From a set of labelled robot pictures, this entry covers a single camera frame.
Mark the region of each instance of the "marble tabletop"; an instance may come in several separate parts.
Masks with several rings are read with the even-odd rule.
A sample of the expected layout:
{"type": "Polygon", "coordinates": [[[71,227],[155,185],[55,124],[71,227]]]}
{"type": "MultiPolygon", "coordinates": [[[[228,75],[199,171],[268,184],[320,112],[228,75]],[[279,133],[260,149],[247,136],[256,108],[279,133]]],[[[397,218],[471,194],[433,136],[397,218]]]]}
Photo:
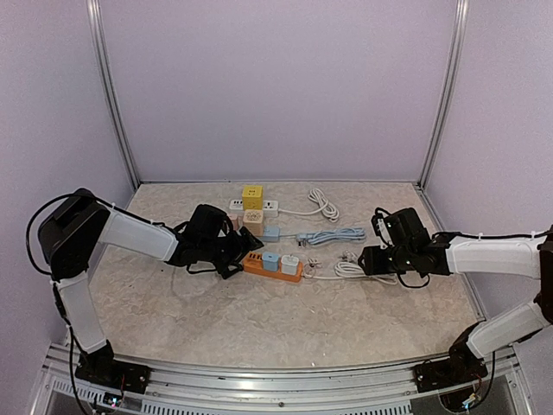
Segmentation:
{"type": "MultiPolygon", "coordinates": [[[[408,183],[267,182],[264,198],[281,208],[313,210],[307,194],[321,188],[340,210],[331,224],[320,214],[280,214],[266,224],[283,233],[365,227],[366,243],[299,248],[294,239],[263,250],[301,252],[322,262],[332,276],[344,250],[375,245],[370,219],[375,207],[414,207],[434,232],[430,217],[408,183]]],[[[227,210],[244,183],[144,184],[129,210],[169,226],[187,220],[196,205],[227,210]]],[[[418,275],[406,280],[420,284],[418,275]]],[[[377,281],[303,279],[299,284],[239,273],[189,275],[121,248],[108,247],[91,281],[102,328],[117,354],[221,367],[337,367],[390,362],[448,350],[476,322],[460,276],[432,276],[423,290],[377,281]]]]}

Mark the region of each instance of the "wall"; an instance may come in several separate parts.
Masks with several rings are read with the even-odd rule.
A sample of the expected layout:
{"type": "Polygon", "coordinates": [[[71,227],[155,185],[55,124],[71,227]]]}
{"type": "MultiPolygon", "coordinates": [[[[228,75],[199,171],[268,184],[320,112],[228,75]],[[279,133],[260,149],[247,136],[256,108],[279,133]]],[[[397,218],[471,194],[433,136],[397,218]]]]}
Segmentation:
{"type": "Polygon", "coordinates": [[[49,343],[64,333],[48,278],[26,258],[29,217],[80,186],[119,204],[131,190],[85,2],[0,3],[0,91],[0,402],[17,415],[49,343]]]}
{"type": "Polygon", "coordinates": [[[455,0],[102,2],[145,181],[415,181],[455,0]]]}
{"type": "MultiPolygon", "coordinates": [[[[553,223],[553,3],[473,1],[428,193],[448,228],[509,233],[553,223]]],[[[490,316],[536,282],[473,276],[490,316]]],[[[537,413],[553,407],[551,329],[518,347],[537,413]]]]}

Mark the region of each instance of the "electrical socket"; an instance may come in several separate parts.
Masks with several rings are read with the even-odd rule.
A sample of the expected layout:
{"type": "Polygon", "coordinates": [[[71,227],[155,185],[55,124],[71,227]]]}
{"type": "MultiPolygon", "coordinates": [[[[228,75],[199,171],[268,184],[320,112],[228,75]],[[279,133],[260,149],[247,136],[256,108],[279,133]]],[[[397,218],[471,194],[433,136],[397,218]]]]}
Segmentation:
{"type": "MultiPolygon", "coordinates": [[[[231,214],[244,216],[244,203],[239,199],[234,199],[228,207],[231,214]]],[[[264,201],[263,214],[265,218],[276,218],[278,216],[278,201],[264,201]]]]}

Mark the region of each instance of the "white power strip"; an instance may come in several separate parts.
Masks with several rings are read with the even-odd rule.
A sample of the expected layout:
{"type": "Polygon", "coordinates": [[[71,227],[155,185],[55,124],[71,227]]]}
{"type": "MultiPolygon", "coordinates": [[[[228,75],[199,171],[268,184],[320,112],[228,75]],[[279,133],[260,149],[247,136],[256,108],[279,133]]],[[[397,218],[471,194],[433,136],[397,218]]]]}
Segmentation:
{"type": "MultiPolygon", "coordinates": [[[[231,201],[228,207],[229,213],[244,215],[244,204],[241,200],[231,201]]],[[[276,218],[278,216],[278,201],[263,201],[263,214],[265,218],[276,218]]]]}

